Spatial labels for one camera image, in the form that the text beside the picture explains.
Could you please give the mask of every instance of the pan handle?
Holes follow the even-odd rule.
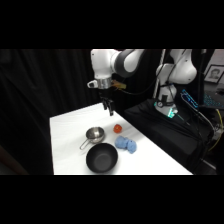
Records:
[[[89,143],[91,143],[91,140],[87,138],[86,141],[80,146],[80,149],[81,149],[81,150],[85,149],[86,146],[89,145]]]

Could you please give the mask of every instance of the white tablecloth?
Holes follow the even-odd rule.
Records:
[[[123,127],[121,134],[113,132],[116,124]],[[114,146],[121,135],[137,143],[137,151],[117,149],[119,159],[113,175],[191,175],[184,167],[167,155],[157,145],[135,129],[116,112],[109,112],[97,104],[50,119],[53,166],[55,175],[94,175],[86,165],[86,155],[93,145],[83,151],[79,149],[86,140],[86,131],[91,127],[102,127],[106,133],[104,143]]]

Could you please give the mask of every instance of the small pot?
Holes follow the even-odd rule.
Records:
[[[100,127],[91,128],[86,132],[86,141],[80,146],[80,149],[83,150],[90,143],[97,144],[103,141],[105,136],[104,130]]]

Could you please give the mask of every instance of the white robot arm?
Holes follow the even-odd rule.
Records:
[[[112,91],[112,74],[117,73],[123,78],[133,76],[140,64],[146,49],[127,49],[116,51],[113,49],[94,49],[91,52],[92,66],[95,80],[88,83],[89,88],[98,88],[104,109],[109,108],[113,115],[113,101],[110,99]],[[173,49],[171,56],[175,64],[161,65],[157,70],[160,81],[160,94],[155,108],[170,118],[178,113],[174,99],[176,88],[173,83],[189,84],[197,74],[191,61],[192,49]]]

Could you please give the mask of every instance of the blue sponge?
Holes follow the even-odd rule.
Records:
[[[115,141],[115,146],[119,149],[127,149],[131,154],[133,154],[137,149],[136,142],[119,136]]]

